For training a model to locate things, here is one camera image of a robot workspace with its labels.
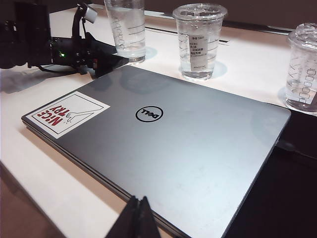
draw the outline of sticker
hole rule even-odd
[[[27,118],[58,139],[109,107],[85,94],[74,92],[36,110]]]
[[[207,68],[207,37],[189,35],[190,69],[193,72]]]

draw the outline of laptop lid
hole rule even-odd
[[[121,197],[147,196],[170,232],[220,238],[289,116],[124,66],[22,120]]]

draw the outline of black cable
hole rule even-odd
[[[47,68],[43,68],[40,65],[36,65],[36,67],[39,68],[43,72],[49,72],[49,73],[73,74],[73,73],[77,73],[78,72],[78,70],[76,70],[76,69],[74,71],[54,71],[54,70],[50,70],[50,69],[47,69]]]
[[[310,155],[307,155],[307,154],[300,152],[299,150],[296,149],[296,147],[293,144],[291,144],[285,140],[279,140],[276,144],[276,147],[283,149],[283,150],[286,150],[286,151],[289,151],[289,152],[295,152],[296,154],[299,154],[301,156],[305,156],[305,157],[310,158],[312,160],[317,160],[317,158],[315,158],[313,156],[310,156]]]
[[[85,37],[86,37],[86,28],[85,28],[85,22],[86,20],[84,18],[81,19],[83,22],[83,28],[84,28],[84,33],[85,33]]]

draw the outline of cup label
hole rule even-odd
[[[207,37],[189,35],[189,52],[191,71],[197,72],[207,68]]]

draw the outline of cup lid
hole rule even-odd
[[[194,3],[178,7],[173,17],[184,21],[206,21],[224,18],[228,11],[221,5],[211,3]]]
[[[288,34],[291,44],[308,50],[317,50],[317,24],[304,23]]]

